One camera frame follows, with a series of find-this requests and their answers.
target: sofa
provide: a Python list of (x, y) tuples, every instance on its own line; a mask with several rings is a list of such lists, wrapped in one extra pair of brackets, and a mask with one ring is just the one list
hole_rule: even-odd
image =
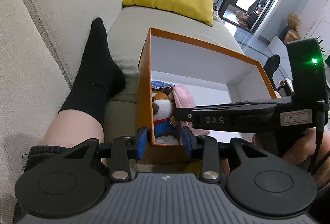
[(209, 27), (171, 12), (124, 7), (123, 0), (0, 0), (0, 223), (12, 223), (14, 185), (70, 92), (93, 19), (124, 71), (123, 92), (107, 104), (105, 141), (134, 135), (138, 63), (149, 27), (243, 53), (222, 22)]

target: foot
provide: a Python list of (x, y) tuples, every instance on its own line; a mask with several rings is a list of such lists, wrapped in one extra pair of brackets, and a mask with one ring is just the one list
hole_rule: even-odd
[(275, 90), (275, 83), (273, 81), (273, 75), (279, 67), (279, 61), (280, 61), (279, 55), (272, 55), (267, 59), (266, 64), (264, 65), (264, 70), (274, 90)]
[(107, 32), (101, 18), (92, 22), (75, 84), (94, 84), (113, 97), (125, 88), (125, 75), (113, 61), (108, 47)]

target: open box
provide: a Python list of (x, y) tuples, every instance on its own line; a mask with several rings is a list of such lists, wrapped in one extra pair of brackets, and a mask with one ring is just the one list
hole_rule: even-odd
[[(141, 163), (187, 161), (182, 145), (155, 143), (151, 80), (184, 84), (196, 106), (276, 98), (261, 64), (238, 52), (205, 41), (150, 28), (139, 63), (136, 128), (149, 130), (151, 143)], [(219, 142), (252, 134), (210, 131)]]

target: tag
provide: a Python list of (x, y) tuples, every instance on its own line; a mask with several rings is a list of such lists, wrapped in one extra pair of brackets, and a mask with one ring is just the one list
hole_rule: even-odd
[(174, 87), (174, 84), (169, 84), (161, 81), (151, 81), (151, 88), (161, 89), (161, 88), (171, 88)]
[(311, 109), (283, 112), (279, 114), (281, 126), (299, 125), (313, 121)]

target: hand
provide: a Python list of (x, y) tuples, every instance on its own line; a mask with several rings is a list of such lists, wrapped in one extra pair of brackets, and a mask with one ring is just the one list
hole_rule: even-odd
[[(314, 154), (315, 151), (315, 136), (316, 129), (310, 128), (308, 133), (297, 140), (297, 142), (283, 155), (282, 159), (291, 163), (299, 164), (306, 160), (308, 156)], [(257, 136), (254, 135), (252, 143), (256, 146), (263, 148), (263, 145), (258, 140)], [(323, 141), (320, 148), (320, 152), (317, 156), (315, 165), (329, 152), (330, 150), (330, 137), (326, 132), (323, 134)], [(324, 164), (316, 171), (313, 175), (318, 189), (325, 186), (330, 181), (330, 158), (328, 158)]]

